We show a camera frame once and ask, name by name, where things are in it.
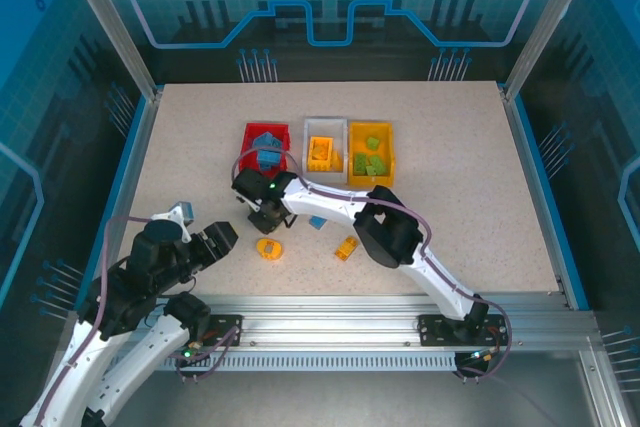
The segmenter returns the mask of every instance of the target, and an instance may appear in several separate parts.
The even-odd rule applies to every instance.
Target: red bin
[[[287,124],[266,124],[266,123],[247,123],[247,127],[244,129],[244,138],[242,139],[242,152],[246,152],[253,146],[253,141],[257,137],[260,137],[265,132],[270,132],[276,139],[282,142],[282,149],[289,150],[291,147],[291,139],[289,137],[289,126]],[[255,169],[260,172],[258,166],[258,152],[251,152],[245,155],[238,164],[240,170],[244,168]],[[287,170],[287,156],[282,155],[280,159],[280,165],[272,167],[270,170],[263,171],[262,173],[270,178],[273,178],[278,172]]]

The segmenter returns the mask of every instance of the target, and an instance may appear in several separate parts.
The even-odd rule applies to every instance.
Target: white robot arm
[[[154,216],[136,235],[126,268],[119,262],[108,270],[106,308],[101,318],[102,278],[94,280],[62,361],[18,425],[110,425],[158,364],[190,339],[202,337],[208,327],[209,308],[183,293],[169,300],[164,315],[142,342],[104,374],[140,321],[153,311],[160,294],[188,282],[235,245],[238,237],[228,222],[215,222],[200,233],[189,234],[185,223],[190,218],[190,205],[181,202],[170,212]]]
[[[475,301],[479,296],[462,286],[424,246],[417,220],[389,189],[335,189],[303,181],[292,172],[269,180],[252,169],[243,169],[232,188],[251,208],[249,220],[264,234],[290,215],[314,215],[353,226],[373,260],[399,268],[424,289],[457,338],[471,342],[479,332],[488,306]],[[376,218],[379,214],[384,214],[381,222]]]

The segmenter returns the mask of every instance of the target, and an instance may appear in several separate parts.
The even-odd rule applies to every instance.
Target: beige tabletop
[[[262,237],[235,200],[230,171],[247,122],[289,124],[300,159],[304,118],[336,115],[393,123],[394,193],[430,222],[431,248],[476,291],[557,290],[515,144],[493,82],[345,82],[167,85],[153,127],[131,215],[192,202],[200,231],[232,223],[240,239],[198,276],[194,293],[371,295],[418,293],[403,274],[382,267],[362,246],[346,261],[335,249],[353,230],[301,217],[271,237],[284,256],[263,260]],[[121,255],[138,224],[129,225]]]

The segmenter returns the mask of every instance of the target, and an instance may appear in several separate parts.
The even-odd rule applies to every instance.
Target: yellow bin
[[[376,150],[367,147],[367,139],[374,137],[380,141]],[[387,167],[386,175],[354,175],[353,162],[356,154],[378,155]],[[396,156],[393,152],[393,127],[389,122],[349,123],[349,185],[372,188],[375,185],[393,187]]]

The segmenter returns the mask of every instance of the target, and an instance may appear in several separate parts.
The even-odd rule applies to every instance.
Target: blue block
[[[265,132],[264,134],[260,135],[259,137],[256,137],[255,139],[253,139],[252,146],[253,147],[272,146],[273,145],[273,139],[274,139],[274,137],[271,134],[271,132]]]
[[[327,222],[327,219],[323,219],[322,217],[316,217],[315,215],[309,219],[309,223],[318,230],[320,230],[326,222]]]
[[[278,152],[270,152],[268,150],[258,151],[258,164],[270,166],[280,165],[281,158],[282,155],[280,155]]]

